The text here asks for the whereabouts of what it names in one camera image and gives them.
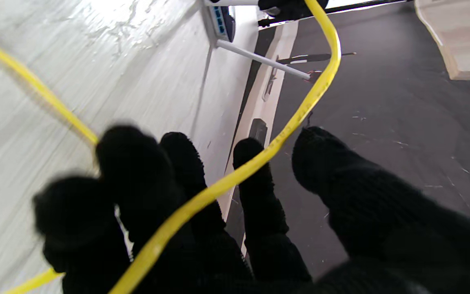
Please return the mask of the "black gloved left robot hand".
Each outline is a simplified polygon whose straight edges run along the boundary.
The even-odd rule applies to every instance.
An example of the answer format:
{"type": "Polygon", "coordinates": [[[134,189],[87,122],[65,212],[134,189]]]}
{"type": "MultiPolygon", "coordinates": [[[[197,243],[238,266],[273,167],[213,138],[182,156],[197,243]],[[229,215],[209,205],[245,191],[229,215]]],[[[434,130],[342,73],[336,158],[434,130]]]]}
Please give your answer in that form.
{"type": "Polygon", "coordinates": [[[304,0],[259,0],[260,11],[281,22],[313,16],[304,0]]]}

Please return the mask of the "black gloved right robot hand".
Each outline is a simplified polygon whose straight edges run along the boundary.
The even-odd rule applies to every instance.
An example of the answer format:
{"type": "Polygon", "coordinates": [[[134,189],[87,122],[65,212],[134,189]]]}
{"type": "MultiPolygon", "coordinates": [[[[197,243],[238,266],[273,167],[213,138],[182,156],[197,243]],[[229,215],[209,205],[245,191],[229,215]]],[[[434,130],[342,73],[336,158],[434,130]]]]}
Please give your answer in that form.
{"type": "MultiPolygon", "coordinates": [[[[96,147],[99,178],[72,175],[34,195],[43,253],[63,272],[64,294],[106,294],[130,266],[121,226],[140,249],[177,208],[207,188],[192,141],[160,141],[132,125],[108,129],[96,147]]],[[[318,195],[348,260],[314,281],[287,236],[269,164],[239,184],[247,266],[219,204],[171,238],[135,294],[470,294],[470,218],[427,198],[330,132],[300,132],[297,181],[318,195]]]]}

